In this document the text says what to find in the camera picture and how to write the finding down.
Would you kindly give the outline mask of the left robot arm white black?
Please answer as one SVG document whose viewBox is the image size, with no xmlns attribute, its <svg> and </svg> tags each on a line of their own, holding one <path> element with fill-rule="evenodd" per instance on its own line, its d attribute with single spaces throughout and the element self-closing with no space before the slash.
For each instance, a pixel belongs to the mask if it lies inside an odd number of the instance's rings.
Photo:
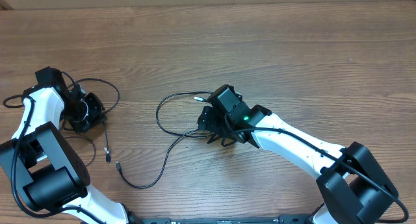
<svg viewBox="0 0 416 224">
<path fill-rule="evenodd" d="M 69 89 L 58 69 L 35 75 L 38 84 L 20 95 L 21 123 L 1 144 L 1 167 L 17 205 L 35 218 L 65 213 L 83 223 L 140 223 L 125 205 L 91 185 L 87 166 L 59 131 L 61 120 L 76 133 L 96 126 L 105 119 L 101 101 L 79 84 Z"/>
</svg>

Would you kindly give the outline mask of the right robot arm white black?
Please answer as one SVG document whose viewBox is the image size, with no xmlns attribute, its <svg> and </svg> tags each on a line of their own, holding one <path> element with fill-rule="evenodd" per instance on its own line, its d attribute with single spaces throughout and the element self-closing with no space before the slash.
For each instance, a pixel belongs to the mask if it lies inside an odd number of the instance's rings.
<svg viewBox="0 0 416 224">
<path fill-rule="evenodd" d="M 225 84 L 204 100 L 198 128 L 282 156 L 315 179 L 324 200 L 306 223 L 380 223 L 398 200 L 398 192 L 372 153 L 360 143 L 344 147 L 319 140 L 271 110 L 250 108 L 233 86 Z"/>
</svg>

